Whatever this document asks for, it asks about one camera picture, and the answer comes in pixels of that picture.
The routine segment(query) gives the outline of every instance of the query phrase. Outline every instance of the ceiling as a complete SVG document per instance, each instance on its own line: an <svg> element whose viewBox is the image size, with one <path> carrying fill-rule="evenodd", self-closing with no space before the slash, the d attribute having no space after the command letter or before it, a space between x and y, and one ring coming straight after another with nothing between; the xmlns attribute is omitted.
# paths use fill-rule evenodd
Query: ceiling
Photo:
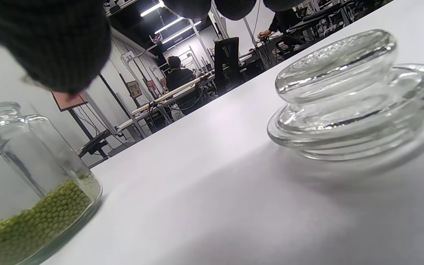
<svg viewBox="0 0 424 265"><path fill-rule="evenodd" d="M149 35L154 37L155 31L159 30L164 25L168 25L178 18L175 14L172 14L166 8L159 8L149 13L148 15L145 15L144 17L140 16L140 13L148 10L150 7L153 7L157 3L158 0L137 0L133 4L122 9L120 12L115 13L109 17L112 27L127 37L131 38L131 40L138 43L145 49L153 46L153 42L151 42ZM167 37L175 34L176 32L189 25L189 21L186 19L177 22L176 24L161 32L163 39L166 39ZM212 25L212 22L210 21L209 17L205 17L202 19L202 22L197 25L197 30L200 31L210 25ZM173 40L167 43L163 43L163 45L160 45L160 47L151 50L151 52L155 55L159 55L175 44L175 42L178 42L183 38L187 38L193 33L193 30L190 29Z"/></svg>

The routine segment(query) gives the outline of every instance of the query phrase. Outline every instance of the dried green peas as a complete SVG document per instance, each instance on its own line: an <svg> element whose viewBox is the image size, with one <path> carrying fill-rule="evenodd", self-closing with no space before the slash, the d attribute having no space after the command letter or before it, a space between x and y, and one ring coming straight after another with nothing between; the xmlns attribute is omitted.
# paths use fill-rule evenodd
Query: dried green peas
<svg viewBox="0 0 424 265"><path fill-rule="evenodd" d="M35 254L72 225L90 204L91 199L69 180L32 209L1 220L0 265L17 264Z"/></svg>

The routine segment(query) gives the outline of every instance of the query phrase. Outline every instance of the white table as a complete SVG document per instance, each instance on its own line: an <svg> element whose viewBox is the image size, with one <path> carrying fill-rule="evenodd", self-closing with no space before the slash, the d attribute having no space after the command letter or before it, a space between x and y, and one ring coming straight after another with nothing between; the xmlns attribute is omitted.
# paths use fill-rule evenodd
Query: white table
<svg viewBox="0 0 424 265"><path fill-rule="evenodd" d="M373 28L398 38L398 62L424 63L419 0L396 0L298 57ZM283 104L274 77L296 59L95 167L102 208L45 264L424 265L424 154L332 184L308 176L322 162L266 135Z"/></svg>

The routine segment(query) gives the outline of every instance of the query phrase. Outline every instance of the ceiling light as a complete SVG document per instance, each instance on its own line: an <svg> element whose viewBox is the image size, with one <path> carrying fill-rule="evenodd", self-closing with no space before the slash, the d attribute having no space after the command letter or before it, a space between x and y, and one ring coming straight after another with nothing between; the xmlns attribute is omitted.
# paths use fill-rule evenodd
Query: ceiling light
<svg viewBox="0 0 424 265"><path fill-rule="evenodd" d="M180 17L180 18L178 18L177 20L175 20L175 21L171 22L170 24L165 25L165 26L164 26L164 27L162 27L161 29L159 29L159 30L155 31L155 34L158 34L158 33L160 33L161 31L163 31L163 30L165 30L165 29L167 29L167 28L171 27L172 25L176 24L177 22L180 22L182 19L183 19L183 17Z"/></svg>
<svg viewBox="0 0 424 265"><path fill-rule="evenodd" d="M197 26L201 23L202 21L196 22L194 23L194 26ZM174 39L175 37L178 37L179 35L183 34L184 32L187 32L188 30L192 29L192 26L189 26L185 29L183 29L181 32L176 33L175 35L172 35L171 37L167 37L166 40L163 40L162 42L169 42L170 40Z"/></svg>
<svg viewBox="0 0 424 265"><path fill-rule="evenodd" d="M171 48L175 47L176 45L180 44L180 43L181 43L181 42L183 42L184 40L187 40L187 39L189 39L190 37L192 37L192 36L194 36L194 35L195 35L195 33L194 33L193 35L190 35L189 37L187 37L187 38L183 39L182 41L178 42L177 44L175 44L175 45L173 45L173 46L169 47L169 48L168 48L168 49L166 49L166 50L170 50Z"/></svg>
<svg viewBox="0 0 424 265"><path fill-rule="evenodd" d="M160 7L165 7L165 4L163 4L163 1L160 0L160 2L157 5L154 5L153 7L150 7L148 10L146 10L145 12L141 13L140 16L144 17L145 15L150 14L151 12L157 10Z"/></svg>

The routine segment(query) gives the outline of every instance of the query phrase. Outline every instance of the black chair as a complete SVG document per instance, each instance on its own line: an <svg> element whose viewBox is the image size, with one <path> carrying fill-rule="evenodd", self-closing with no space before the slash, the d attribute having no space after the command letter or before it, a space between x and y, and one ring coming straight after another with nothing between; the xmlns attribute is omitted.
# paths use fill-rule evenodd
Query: black chair
<svg viewBox="0 0 424 265"><path fill-rule="evenodd" d="M238 59L238 40L238 37L234 37L215 43L215 85L219 96L243 83Z"/></svg>

